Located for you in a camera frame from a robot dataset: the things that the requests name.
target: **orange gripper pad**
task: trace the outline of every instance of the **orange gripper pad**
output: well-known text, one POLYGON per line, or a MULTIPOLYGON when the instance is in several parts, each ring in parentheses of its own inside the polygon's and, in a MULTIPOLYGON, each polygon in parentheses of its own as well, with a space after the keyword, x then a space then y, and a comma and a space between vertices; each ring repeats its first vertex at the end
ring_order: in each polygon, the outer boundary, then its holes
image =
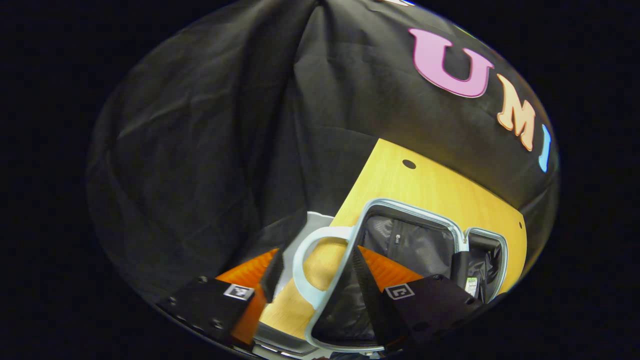
POLYGON ((260 316, 266 305, 267 298, 264 296, 262 287, 258 283, 255 287, 253 298, 251 302, 249 302, 249 306, 244 310, 240 320, 238 320, 236 326, 231 331, 231 336, 245 344, 251 345, 253 335, 255 335, 255 332, 258 330, 260 316))
POLYGON ((230 284, 236 284, 240 286, 246 286, 247 288, 256 288, 260 283, 260 279, 267 270, 267 266, 273 259, 273 255, 278 249, 273 249, 269 252, 253 258, 244 264, 238 265, 235 268, 218 275, 217 280, 228 282, 230 284))
POLYGON ((423 278, 423 276, 373 250, 369 250, 359 245, 358 249, 360 249, 367 265, 369 265, 369 270, 371 271, 373 278, 376 280, 376 284, 380 291, 383 291, 389 286, 406 284, 423 278))
POLYGON ((248 345, 251 345, 253 342, 253 335, 258 329, 260 316, 267 304, 267 298, 264 296, 260 280, 276 251, 278 251, 278 249, 265 252, 216 277, 216 279, 220 281, 254 289, 253 298, 244 310, 240 320, 236 323, 236 326, 231 330, 231 336, 248 345))

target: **foam letter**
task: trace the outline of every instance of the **foam letter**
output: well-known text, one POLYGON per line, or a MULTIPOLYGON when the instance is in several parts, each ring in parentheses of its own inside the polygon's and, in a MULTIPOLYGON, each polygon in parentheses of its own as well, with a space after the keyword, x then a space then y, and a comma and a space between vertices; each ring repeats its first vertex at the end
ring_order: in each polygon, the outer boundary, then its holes
POLYGON ((542 132, 545 134, 545 143, 542 148, 542 154, 538 157, 538 164, 540 164, 540 168, 542 171, 547 172, 547 163, 549 162, 549 147, 551 144, 551 135, 549 134, 549 130, 547 127, 542 124, 542 132))
POLYGON ((533 150, 533 121, 536 112, 529 101, 520 105, 520 98, 513 85, 504 76, 497 74, 504 88, 504 102, 502 112, 498 114, 498 122, 507 130, 513 130, 515 125, 516 136, 528 151, 533 150))
POLYGON ((469 49, 462 49, 471 58, 471 70, 467 80, 456 79, 444 69, 445 50, 453 44, 428 31, 409 29, 409 32, 415 36, 415 68, 425 79, 456 95, 480 97, 484 94, 489 82, 489 69, 493 69, 489 60, 469 49))
POLYGON ((411 4, 410 2, 404 1, 404 0, 386 0, 386 1, 390 3, 402 5, 402 6, 415 6, 414 4, 411 4))

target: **screw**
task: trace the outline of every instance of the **screw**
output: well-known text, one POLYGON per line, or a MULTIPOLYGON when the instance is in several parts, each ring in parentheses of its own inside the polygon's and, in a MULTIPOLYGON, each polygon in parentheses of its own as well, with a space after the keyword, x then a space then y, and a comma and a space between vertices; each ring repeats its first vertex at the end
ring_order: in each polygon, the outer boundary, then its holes
POLYGON ((222 323, 218 319, 211 319, 211 325, 218 330, 222 330, 224 328, 224 326, 222 326, 222 323))

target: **pink letter u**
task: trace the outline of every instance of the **pink letter u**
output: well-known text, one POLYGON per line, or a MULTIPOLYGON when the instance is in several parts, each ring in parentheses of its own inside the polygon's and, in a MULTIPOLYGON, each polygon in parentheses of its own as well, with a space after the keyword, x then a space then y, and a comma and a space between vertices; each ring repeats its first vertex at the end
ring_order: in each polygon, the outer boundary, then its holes
POLYGON ((471 58, 471 70, 467 80, 456 79, 444 69, 445 50, 453 44, 428 31, 409 29, 409 32, 415 36, 415 68, 425 79, 456 95, 480 97, 484 94, 489 82, 489 69, 493 69, 489 60, 469 49, 462 49, 471 58))

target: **wooden table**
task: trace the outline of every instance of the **wooden table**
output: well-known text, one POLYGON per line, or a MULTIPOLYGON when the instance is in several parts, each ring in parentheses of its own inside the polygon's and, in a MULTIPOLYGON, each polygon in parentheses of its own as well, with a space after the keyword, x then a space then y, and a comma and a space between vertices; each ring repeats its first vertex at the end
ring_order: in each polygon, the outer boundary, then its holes
MULTIPOLYGON (((356 183, 333 219, 331 226, 354 226, 365 204, 386 197, 442 215, 462 231, 480 227, 507 239, 509 263, 500 293, 518 280, 527 251, 522 214, 487 189, 462 175, 413 151, 378 140, 356 183), (403 164, 410 160, 416 167, 403 164)), ((321 240, 304 264, 309 282, 326 290, 337 271, 346 242, 321 240)), ((293 280, 267 305, 260 321, 287 334, 304 339, 313 307, 298 293, 293 280)))

